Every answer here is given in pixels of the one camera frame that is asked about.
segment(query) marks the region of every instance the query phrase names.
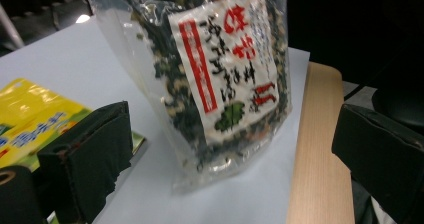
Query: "white label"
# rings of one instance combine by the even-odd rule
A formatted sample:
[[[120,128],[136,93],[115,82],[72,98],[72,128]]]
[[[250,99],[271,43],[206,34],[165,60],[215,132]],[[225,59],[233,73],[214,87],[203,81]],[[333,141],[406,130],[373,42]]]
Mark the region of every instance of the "white label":
[[[277,106],[265,0],[220,0],[169,20],[209,145]]]

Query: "white table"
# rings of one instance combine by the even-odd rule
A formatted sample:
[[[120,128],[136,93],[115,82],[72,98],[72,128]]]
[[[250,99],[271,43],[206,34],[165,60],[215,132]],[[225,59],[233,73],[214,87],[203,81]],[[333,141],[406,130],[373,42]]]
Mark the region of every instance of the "white table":
[[[290,49],[289,56],[293,110],[273,143],[239,175],[185,194],[172,192],[173,150],[95,21],[0,58],[0,87],[24,77],[93,109],[129,102],[132,128],[149,148],[121,175],[95,223],[284,223],[309,53]]]

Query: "bag of dried seaweed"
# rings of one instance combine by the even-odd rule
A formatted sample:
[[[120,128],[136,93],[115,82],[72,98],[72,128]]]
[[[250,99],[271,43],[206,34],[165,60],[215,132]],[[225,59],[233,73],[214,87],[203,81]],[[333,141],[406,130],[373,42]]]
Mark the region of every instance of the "bag of dried seaweed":
[[[291,110],[286,0],[90,0],[187,183],[241,170]]]

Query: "dark background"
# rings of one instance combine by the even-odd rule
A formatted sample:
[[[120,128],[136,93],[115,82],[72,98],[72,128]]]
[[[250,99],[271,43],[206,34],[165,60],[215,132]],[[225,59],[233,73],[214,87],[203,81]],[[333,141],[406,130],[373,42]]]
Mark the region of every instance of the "dark background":
[[[344,81],[422,86],[424,0],[288,0],[289,46],[338,69]]]

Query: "yellow packet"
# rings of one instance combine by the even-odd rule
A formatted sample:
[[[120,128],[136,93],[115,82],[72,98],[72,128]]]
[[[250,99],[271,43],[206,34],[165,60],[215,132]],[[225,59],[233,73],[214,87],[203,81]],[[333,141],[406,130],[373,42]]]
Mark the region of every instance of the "yellow packet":
[[[0,91],[0,168],[38,168],[37,151],[91,110],[20,78]]]

